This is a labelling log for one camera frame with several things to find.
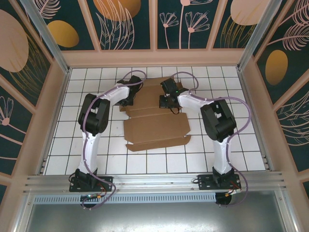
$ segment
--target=mounting plate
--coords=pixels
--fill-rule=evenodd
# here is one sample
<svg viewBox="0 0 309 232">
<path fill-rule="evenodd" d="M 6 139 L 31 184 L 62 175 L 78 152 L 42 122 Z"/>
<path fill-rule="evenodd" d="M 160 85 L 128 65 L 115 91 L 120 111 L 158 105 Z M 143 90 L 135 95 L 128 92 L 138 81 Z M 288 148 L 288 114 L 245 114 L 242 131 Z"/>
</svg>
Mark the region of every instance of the mounting plate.
<svg viewBox="0 0 309 232">
<path fill-rule="evenodd" d="M 98 176 L 100 179 L 106 180 L 112 183 L 113 177 L 112 176 Z M 106 183 L 99 182 L 103 185 L 107 192 L 112 191 L 112 187 Z M 89 185 L 82 184 L 78 181 L 78 179 L 74 176 L 71 178 L 71 184 L 69 188 L 69 192 L 101 192 L 100 185 L 96 185 L 94 189 L 92 189 Z"/>
<path fill-rule="evenodd" d="M 237 185 L 241 189 L 241 184 L 239 180 L 239 175 L 233 174 L 231 177 L 224 181 L 221 184 L 221 187 L 218 187 L 217 184 L 213 180 L 213 176 L 211 174 L 209 175 L 198 175 L 197 176 L 197 184 L 199 187 L 199 190 L 223 190 L 226 189 L 227 191 L 229 189 L 235 188 L 231 181 Z"/>
</svg>

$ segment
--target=flower illustration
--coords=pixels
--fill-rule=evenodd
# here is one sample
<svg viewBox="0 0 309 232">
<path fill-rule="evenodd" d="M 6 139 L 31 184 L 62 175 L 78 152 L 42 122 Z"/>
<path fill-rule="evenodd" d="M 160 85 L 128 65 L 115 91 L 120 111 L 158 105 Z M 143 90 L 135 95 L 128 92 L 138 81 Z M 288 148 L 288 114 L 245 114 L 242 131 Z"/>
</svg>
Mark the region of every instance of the flower illustration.
<svg viewBox="0 0 309 232">
<path fill-rule="evenodd" d="M 191 33 L 208 30 L 210 28 L 209 23 L 207 23 L 208 22 L 207 14 L 208 12 L 203 14 L 196 13 L 193 18 L 192 18 L 192 12 L 185 14 L 185 22 L 187 24 L 189 32 L 188 48 L 190 48 Z"/>
<path fill-rule="evenodd" d="M 189 6 L 189 5 L 202 5 L 212 2 L 212 0 L 180 0 L 180 3 L 183 6 Z"/>
<path fill-rule="evenodd" d="M 174 13 L 167 13 L 166 15 L 165 15 L 165 13 L 161 13 L 160 19 L 161 19 L 161 22 L 164 26 L 166 44 L 167 44 L 168 49 L 169 49 L 169 42 L 168 42 L 168 36 L 167 36 L 167 33 L 166 33 L 166 28 L 178 25 L 179 21 L 176 20 L 177 17 L 175 15 L 175 12 Z"/>
<path fill-rule="evenodd" d="M 12 126 L 10 124 L 10 118 L 11 118 L 11 115 L 12 115 L 12 111 L 13 111 L 13 106 L 14 106 L 14 101 L 11 99 L 11 98 L 8 98 L 7 101 L 5 101 L 4 97 L 1 96 L 0 97 L 0 126 L 9 126 L 23 134 L 26 134 L 26 132 Z M 12 139 L 10 137 L 7 137 L 3 134 L 0 134 L 0 137 L 1 138 L 4 138 L 6 140 L 9 140 L 13 143 L 16 143 L 16 144 L 19 144 L 19 145 L 22 145 L 23 143 L 15 140 L 15 139 Z"/>
<path fill-rule="evenodd" d="M 13 111 L 14 101 L 8 98 L 7 102 L 3 96 L 0 97 L 0 125 L 7 126 L 10 124 L 10 117 Z"/>
<path fill-rule="evenodd" d="M 180 14 L 180 25 L 179 25 L 179 49 L 182 48 L 182 24 L 183 24 L 183 10 L 185 6 L 190 5 L 202 5 L 212 2 L 212 0 L 180 0 L 182 4 L 182 11 Z"/>
</svg>

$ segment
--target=white tile floor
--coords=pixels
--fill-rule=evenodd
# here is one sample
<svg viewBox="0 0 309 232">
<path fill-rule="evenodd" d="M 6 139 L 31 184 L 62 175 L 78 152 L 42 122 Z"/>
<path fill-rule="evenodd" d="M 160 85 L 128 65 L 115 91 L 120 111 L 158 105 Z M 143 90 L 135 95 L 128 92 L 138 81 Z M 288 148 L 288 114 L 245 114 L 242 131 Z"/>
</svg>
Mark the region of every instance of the white tile floor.
<svg viewBox="0 0 309 232">
<path fill-rule="evenodd" d="M 112 88 L 131 70 L 143 70 L 148 78 L 170 76 L 176 72 L 193 73 L 199 81 L 196 94 L 207 98 L 233 96 L 244 99 L 235 67 L 148 67 L 73 69 L 56 131 L 45 166 L 45 175 L 71 174 L 78 167 L 82 152 L 82 133 L 77 118 L 87 93 L 97 94 Z M 186 74 L 176 76 L 186 88 L 195 87 Z M 240 129 L 248 117 L 246 108 L 228 101 Z M 123 121 L 128 116 L 118 106 L 110 110 L 110 123 L 102 134 L 98 148 L 98 174 L 161 174 L 211 172 L 214 153 L 212 140 L 206 135 L 198 112 L 187 113 L 192 135 L 187 145 L 140 152 L 126 148 Z M 232 141 L 232 163 L 241 171 L 263 171 L 264 162 L 252 124 Z"/>
</svg>

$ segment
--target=cardboard box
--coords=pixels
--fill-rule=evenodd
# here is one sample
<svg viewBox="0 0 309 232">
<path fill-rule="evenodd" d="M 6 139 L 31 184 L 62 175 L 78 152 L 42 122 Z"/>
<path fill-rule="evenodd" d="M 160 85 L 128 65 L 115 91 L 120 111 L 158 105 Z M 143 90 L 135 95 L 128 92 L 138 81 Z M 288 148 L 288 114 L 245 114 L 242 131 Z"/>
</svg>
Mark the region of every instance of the cardboard box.
<svg viewBox="0 0 309 232">
<path fill-rule="evenodd" d="M 147 79 L 136 94 L 133 106 L 121 107 L 131 117 L 124 121 L 125 139 L 130 151 L 142 151 L 187 144 L 191 136 L 187 114 L 173 114 L 159 108 L 159 96 L 164 95 L 160 85 L 170 77 Z"/>
</svg>

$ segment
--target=flattened cardboard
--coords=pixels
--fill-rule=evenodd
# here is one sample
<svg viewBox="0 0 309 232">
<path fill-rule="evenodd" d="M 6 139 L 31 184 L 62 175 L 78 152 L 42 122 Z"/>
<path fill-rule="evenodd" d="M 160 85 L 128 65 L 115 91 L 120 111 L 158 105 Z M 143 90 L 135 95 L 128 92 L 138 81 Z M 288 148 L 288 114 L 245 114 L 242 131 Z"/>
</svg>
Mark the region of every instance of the flattened cardboard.
<svg viewBox="0 0 309 232">
<path fill-rule="evenodd" d="M 130 151 L 141 151 L 187 144 L 191 136 L 187 115 L 174 115 L 159 108 L 159 96 L 164 95 L 160 83 L 169 77 L 147 79 L 136 94 L 133 106 L 121 107 L 131 118 L 124 121 L 125 139 Z"/>
</svg>

